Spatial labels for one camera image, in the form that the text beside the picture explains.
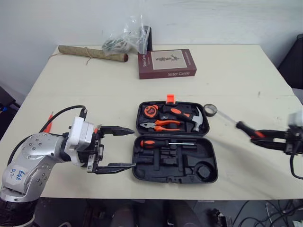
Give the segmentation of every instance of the handwritten label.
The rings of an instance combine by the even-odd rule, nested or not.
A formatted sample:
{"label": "handwritten label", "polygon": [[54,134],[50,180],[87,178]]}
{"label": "handwritten label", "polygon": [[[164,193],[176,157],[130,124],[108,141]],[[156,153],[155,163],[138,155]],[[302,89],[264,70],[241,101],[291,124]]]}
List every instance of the handwritten label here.
{"label": "handwritten label", "polygon": [[9,170],[9,174],[6,177],[6,182],[11,185],[19,184],[26,178],[28,170],[22,166],[15,165]]}

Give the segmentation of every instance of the plastic bag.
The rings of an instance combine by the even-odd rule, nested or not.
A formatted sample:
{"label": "plastic bag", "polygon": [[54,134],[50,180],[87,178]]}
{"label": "plastic bag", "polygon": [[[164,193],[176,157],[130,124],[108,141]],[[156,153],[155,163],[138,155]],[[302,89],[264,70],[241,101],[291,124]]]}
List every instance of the plastic bag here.
{"label": "plastic bag", "polygon": [[147,53],[149,26],[143,25],[142,15],[130,16],[121,35],[111,35],[102,45],[106,55],[128,53],[130,48],[135,48],[139,53]]}

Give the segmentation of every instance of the white tabletop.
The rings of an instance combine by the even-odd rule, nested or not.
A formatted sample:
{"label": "white tabletop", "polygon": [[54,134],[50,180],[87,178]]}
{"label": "white tabletop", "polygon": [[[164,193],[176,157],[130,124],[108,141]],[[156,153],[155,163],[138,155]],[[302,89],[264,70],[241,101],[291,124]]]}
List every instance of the white tabletop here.
{"label": "white tabletop", "polygon": [[[128,62],[71,55],[52,57],[0,142],[0,173],[15,145],[38,132],[49,114],[70,105],[85,105],[87,121],[136,130],[144,101],[215,104],[255,129],[285,130],[290,113],[302,105],[258,45],[166,45],[155,50],[189,48],[197,66],[194,77],[139,80],[137,56]],[[52,133],[68,131],[79,110],[64,113]],[[141,181],[131,170],[95,175],[71,163],[56,164],[42,194],[65,198],[189,200],[292,199],[303,197],[303,181],[290,173],[289,156],[250,143],[249,137],[219,115],[208,118],[206,135],[216,155],[219,177],[212,184],[186,185]],[[136,134],[107,135],[102,165],[131,162]]]}

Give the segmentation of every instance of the claw hammer head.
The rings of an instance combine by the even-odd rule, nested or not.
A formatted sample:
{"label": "claw hammer head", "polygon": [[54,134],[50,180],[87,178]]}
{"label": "claw hammer head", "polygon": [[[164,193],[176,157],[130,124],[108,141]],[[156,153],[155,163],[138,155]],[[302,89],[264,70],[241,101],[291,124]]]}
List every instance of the claw hammer head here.
{"label": "claw hammer head", "polygon": [[195,127],[194,127],[193,131],[199,132],[199,127],[203,123],[203,116],[202,116],[202,113],[201,113],[201,111],[199,110],[198,107],[197,107],[197,110],[199,112],[199,115],[194,116],[192,121],[195,122]]}

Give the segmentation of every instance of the book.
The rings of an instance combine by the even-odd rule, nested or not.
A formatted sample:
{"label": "book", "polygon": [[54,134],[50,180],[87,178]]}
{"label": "book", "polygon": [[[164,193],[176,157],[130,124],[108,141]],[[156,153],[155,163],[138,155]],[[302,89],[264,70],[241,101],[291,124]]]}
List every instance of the book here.
{"label": "book", "polygon": [[189,77],[196,73],[196,65],[189,49],[148,51],[138,54],[139,78]]}

